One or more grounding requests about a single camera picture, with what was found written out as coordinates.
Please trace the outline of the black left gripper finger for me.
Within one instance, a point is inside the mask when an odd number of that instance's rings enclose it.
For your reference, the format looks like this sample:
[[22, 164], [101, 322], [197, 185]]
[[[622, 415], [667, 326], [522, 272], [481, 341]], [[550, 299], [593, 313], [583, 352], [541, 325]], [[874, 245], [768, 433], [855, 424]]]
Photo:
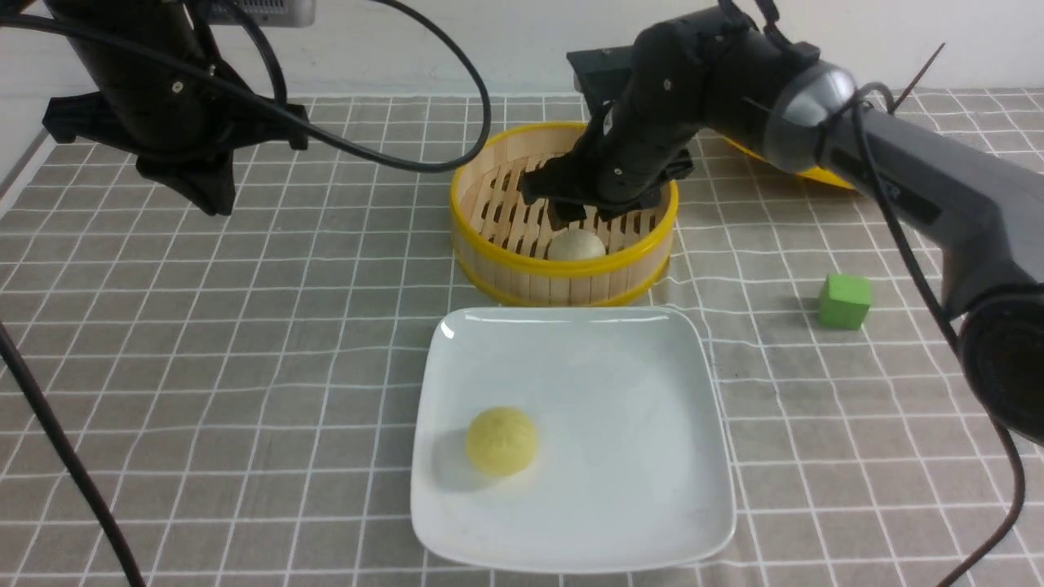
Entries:
[[549, 227], [552, 231], [567, 229], [570, 224], [586, 219], [584, 205], [575, 203], [549, 203]]

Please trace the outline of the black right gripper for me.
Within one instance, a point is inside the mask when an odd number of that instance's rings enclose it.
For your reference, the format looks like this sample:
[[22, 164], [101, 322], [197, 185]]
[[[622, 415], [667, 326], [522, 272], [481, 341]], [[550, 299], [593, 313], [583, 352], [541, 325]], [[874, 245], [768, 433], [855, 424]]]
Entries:
[[660, 203], [665, 183], [690, 174], [695, 124], [662, 116], [630, 98], [604, 105], [570, 152], [552, 157], [520, 179], [526, 205], [584, 205], [604, 222]]

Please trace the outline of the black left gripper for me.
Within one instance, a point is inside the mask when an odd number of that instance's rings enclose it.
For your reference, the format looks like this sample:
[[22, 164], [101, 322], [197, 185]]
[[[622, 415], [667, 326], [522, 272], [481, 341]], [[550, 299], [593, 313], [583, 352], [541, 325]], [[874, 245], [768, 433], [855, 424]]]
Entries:
[[261, 143], [308, 148], [295, 130], [233, 104], [218, 90], [116, 49], [78, 49], [98, 90], [49, 101], [42, 125], [60, 143], [88, 139], [130, 152], [139, 174], [209, 216], [230, 216], [235, 152]]

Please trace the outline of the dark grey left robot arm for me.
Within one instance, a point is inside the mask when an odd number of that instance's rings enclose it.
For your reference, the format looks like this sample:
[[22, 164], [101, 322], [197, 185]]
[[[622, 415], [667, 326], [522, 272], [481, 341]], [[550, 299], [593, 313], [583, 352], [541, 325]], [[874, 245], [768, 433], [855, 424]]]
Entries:
[[139, 174], [212, 217], [235, 210], [232, 160], [237, 150], [282, 141], [306, 150], [311, 140], [393, 170], [436, 174], [475, 160], [492, 138], [493, 105], [472, 60], [422, 11], [401, 1], [387, 7], [438, 38], [480, 93], [482, 124], [472, 148], [446, 162], [418, 162], [378, 152], [309, 121], [290, 88], [263, 25], [240, 1], [221, 10], [254, 43], [271, 95], [254, 92], [226, 60], [213, 34], [212, 1], [48, 1], [48, 18], [7, 11], [11, 29], [67, 38], [93, 79], [93, 93], [52, 98], [45, 130], [60, 143], [85, 138], [135, 157]]

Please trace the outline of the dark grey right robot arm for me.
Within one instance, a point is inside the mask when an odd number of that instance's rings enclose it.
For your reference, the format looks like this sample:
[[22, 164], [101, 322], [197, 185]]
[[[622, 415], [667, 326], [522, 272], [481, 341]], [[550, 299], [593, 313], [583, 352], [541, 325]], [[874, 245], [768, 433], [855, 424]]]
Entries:
[[989, 416], [1042, 442], [1042, 175], [868, 105], [869, 86], [788, 41], [762, 1], [760, 29], [731, 1], [642, 30], [633, 45], [568, 55], [592, 108], [567, 155], [519, 181], [552, 227], [648, 208], [689, 174], [714, 130], [777, 170], [825, 170], [876, 199], [943, 254], [940, 327], [962, 316], [956, 356]]

